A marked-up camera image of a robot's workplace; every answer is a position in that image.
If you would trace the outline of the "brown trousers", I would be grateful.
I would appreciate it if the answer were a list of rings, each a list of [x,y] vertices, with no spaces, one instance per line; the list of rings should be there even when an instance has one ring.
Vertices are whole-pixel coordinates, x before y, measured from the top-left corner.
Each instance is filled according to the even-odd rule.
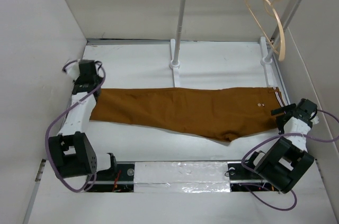
[[[277,87],[106,88],[101,91],[90,120],[231,142],[277,128],[271,112],[283,104]]]

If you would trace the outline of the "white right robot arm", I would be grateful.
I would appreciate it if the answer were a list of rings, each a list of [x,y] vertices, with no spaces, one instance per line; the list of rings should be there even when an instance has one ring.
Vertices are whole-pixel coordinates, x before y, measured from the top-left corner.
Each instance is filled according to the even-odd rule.
[[[314,162],[307,152],[306,135],[313,127],[317,105],[308,99],[272,110],[279,130],[267,152],[255,151],[245,164],[246,175],[259,176],[278,191],[288,193]]]

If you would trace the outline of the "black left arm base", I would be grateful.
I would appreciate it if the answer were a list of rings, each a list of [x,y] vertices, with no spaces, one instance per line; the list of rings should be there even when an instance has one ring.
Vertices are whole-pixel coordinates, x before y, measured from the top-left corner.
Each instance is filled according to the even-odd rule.
[[[129,193],[134,191],[134,162],[117,162],[114,169],[98,171],[96,181],[91,179],[86,192]]]

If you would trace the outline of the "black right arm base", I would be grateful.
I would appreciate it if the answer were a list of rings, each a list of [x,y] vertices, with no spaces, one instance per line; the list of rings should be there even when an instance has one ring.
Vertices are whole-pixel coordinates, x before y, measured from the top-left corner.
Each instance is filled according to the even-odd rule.
[[[264,191],[264,180],[245,169],[240,161],[230,161],[227,163],[228,170],[225,176],[229,178],[231,192],[260,192]]]

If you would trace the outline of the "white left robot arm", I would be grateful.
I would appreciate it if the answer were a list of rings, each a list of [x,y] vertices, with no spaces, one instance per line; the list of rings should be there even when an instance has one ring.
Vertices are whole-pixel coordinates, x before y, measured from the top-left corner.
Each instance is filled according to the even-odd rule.
[[[107,180],[118,174],[117,161],[112,153],[97,156],[86,135],[90,116],[101,94],[105,76],[100,76],[102,63],[79,60],[67,64],[63,71],[74,82],[70,111],[58,134],[48,138],[51,160],[61,178],[99,174]]]

